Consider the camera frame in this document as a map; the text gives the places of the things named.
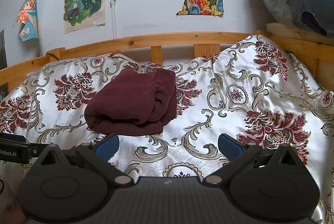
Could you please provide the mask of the person's left hand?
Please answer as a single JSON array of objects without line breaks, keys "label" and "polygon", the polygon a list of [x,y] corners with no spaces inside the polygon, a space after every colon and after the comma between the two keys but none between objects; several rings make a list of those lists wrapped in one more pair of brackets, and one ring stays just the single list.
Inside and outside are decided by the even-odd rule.
[{"label": "person's left hand", "polygon": [[8,203],[1,208],[1,223],[21,224],[26,222],[21,205],[17,200],[16,193],[8,184],[1,179],[1,197],[4,196]]}]

